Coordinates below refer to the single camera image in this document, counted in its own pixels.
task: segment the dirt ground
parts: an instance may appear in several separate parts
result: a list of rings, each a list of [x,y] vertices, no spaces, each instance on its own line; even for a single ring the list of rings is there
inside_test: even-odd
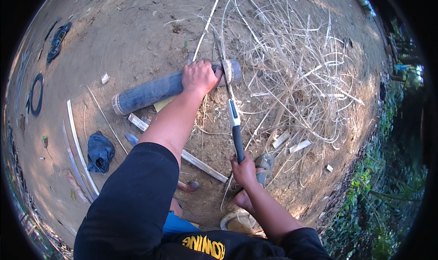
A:
[[[126,117],[117,116],[113,112],[112,96],[147,80],[180,70],[187,61],[188,51],[196,49],[205,27],[205,22],[194,18],[195,14],[208,15],[214,1],[49,0],[32,22],[24,44],[26,46],[30,41],[32,54],[21,90],[19,115],[14,114],[10,103],[7,117],[13,123],[18,157],[27,187],[35,198],[38,213],[70,247],[73,247],[76,232],[88,207],[78,195],[72,199],[70,190],[73,187],[66,178],[66,172],[73,171],[63,138],[63,119],[76,164],[79,171],[83,172],[73,143],[67,100],[71,100],[79,144],[85,157],[88,137],[97,130],[109,138],[116,148],[109,171],[106,174],[91,173],[96,186],[101,189],[108,176],[123,162],[126,154],[107,126],[86,85],[95,94],[108,121],[129,151],[132,147],[124,134],[140,136],[141,133]],[[218,8],[223,8],[226,1],[220,0]],[[318,227],[321,222],[318,217],[327,203],[323,198],[330,196],[341,183],[358,149],[374,128],[375,122],[371,120],[377,120],[376,93],[378,96],[380,72],[384,70],[386,54],[375,20],[364,15],[357,0],[297,0],[296,8],[302,16],[310,14],[320,20],[327,20],[330,11],[332,31],[339,37],[351,38],[353,47],[349,49],[348,55],[353,60],[350,65],[354,66],[356,79],[359,81],[352,92],[366,104],[356,104],[348,108],[350,130],[344,144],[339,142],[334,145],[339,150],[330,145],[311,148],[298,166],[286,173],[280,173],[267,188],[293,216],[299,217],[310,227]],[[72,28],[63,41],[61,53],[46,66],[48,41],[41,59],[37,60],[37,56],[47,28],[56,17],[61,16],[61,24],[64,24],[72,14]],[[188,19],[179,24],[167,24],[180,18]],[[232,38],[231,33],[226,34],[229,46]],[[213,36],[209,33],[201,45],[198,58],[211,58],[212,47]],[[10,99],[14,99],[18,69],[19,63],[14,68]],[[20,124],[17,128],[16,120],[21,121],[25,114],[24,96],[40,71],[44,74],[41,113],[38,117],[29,115],[29,123]],[[106,72],[110,80],[102,85],[100,79]],[[239,85],[235,91],[237,98],[246,103],[250,98],[245,94],[247,88],[244,84]],[[38,97],[39,94],[36,93],[34,107]],[[220,173],[230,176],[228,157],[234,153],[234,149],[229,126],[226,126],[224,120],[227,113],[225,100],[225,89],[218,88],[206,101],[205,119],[203,120],[201,111],[196,119],[196,124],[203,130],[219,134],[202,134],[196,127],[186,144],[186,150]],[[250,105],[243,106],[242,110],[252,112],[250,108]],[[149,118],[154,113],[153,106],[135,112],[138,117]],[[266,118],[261,130],[273,123],[275,115],[272,113]],[[263,115],[260,114],[252,117],[244,115],[242,126],[247,124],[249,130],[254,130],[261,117]],[[48,152],[51,157],[42,147],[42,136],[48,137]],[[248,150],[254,158],[264,152],[264,142],[268,136],[267,133],[262,134],[259,145],[250,144]],[[249,139],[250,133],[243,131],[244,145]],[[284,157],[277,161],[274,174],[283,162]],[[332,173],[324,169],[327,164],[334,168]],[[184,160],[181,171],[181,181],[195,180],[200,183],[196,192],[175,192],[175,197],[182,202],[185,218],[200,224],[202,230],[218,229],[222,216],[237,208],[229,202],[225,204],[224,211],[220,211],[225,184]]]

